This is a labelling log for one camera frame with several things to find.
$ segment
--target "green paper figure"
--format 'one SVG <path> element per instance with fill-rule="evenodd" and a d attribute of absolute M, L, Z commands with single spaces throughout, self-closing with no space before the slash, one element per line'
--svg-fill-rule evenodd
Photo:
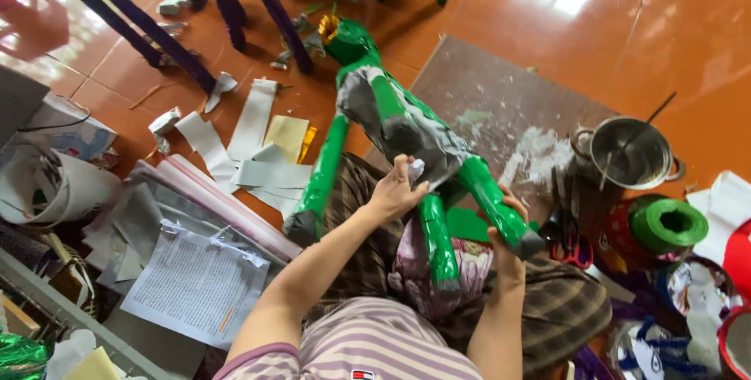
<path fill-rule="evenodd" d="M 437 290 L 460 290 L 446 210 L 467 192 L 522 260 L 544 248 L 543 239 L 502 203 L 503 192 L 490 175 L 487 163 L 430 107 L 383 69 L 378 48 L 362 25 L 329 15 L 318 30 L 326 52 L 343 68 L 336 76 L 336 115 L 326 142 L 300 203 L 284 223 L 284 233 L 290 240 L 308 246 L 321 238 L 321 216 L 333 187 L 349 122 L 354 121 L 389 161 L 407 154 L 425 162 L 425 170 L 415 184 L 430 181 L 431 185 L 418 212 Z"/>

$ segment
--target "scissors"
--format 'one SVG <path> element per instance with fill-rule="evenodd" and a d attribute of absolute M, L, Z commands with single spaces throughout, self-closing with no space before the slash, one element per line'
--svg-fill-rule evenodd
<path fill-rule="evenodd" d="M 586 270 L 592 266 L 594 252 L 592 244 L 579 232 L 579 188 L 576 165 L 573 165 L 573 167 L 570 201 L 566 199 L 566 183 L 562 170 L 559 167 L 553 168 L 560 208 L 558 214 L 554 214 L 550 218 L 550 221 L 556 225 L 554 227 L 557 228 L 557 232 L 553 230 L 550 235 L 550 239 L 553 240 L 550 258 Z"/>

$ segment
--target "stainless steel pot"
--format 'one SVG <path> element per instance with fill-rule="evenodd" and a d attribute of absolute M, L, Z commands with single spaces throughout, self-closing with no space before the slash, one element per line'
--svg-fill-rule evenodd
<path fill-rule="evenodd" d="M 617 152 L 629 140 L 631 143 Z M 673 155 L 668 140 L 654 126 L 630 116 L 611 117 L 595 129 L 579 128 L 571 136 L 571 147 L 579 157 L 592 162 L 600 178 L 607 154 L 612 152 L 607 180 L 628 189 L 651 189 L 686 174 L 686 165 Z M 673 163 L 676 171 L 671 174 Z"/>

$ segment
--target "shirt logo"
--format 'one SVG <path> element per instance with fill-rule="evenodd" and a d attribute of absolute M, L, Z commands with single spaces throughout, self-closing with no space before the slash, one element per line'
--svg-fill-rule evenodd
<path fill-rule="evenodd" d="M 352 375 L 350 375 L 350 378 L 352 380 L 376 380 L 376 375 L 373 374 L 372 371 L 362 371 L 361 369 L 353 369 Z"/>

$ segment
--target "striped shirt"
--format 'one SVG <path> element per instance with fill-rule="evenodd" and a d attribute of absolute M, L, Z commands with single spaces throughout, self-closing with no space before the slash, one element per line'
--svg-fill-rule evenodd
<path fill-rule="evenodd" d="M 233 358 L 214 380 L 482 379 L 466 356 L 446 346 L 412 309 L 359 297 L 310 326 L 300 350 L 271 343 Z"/>

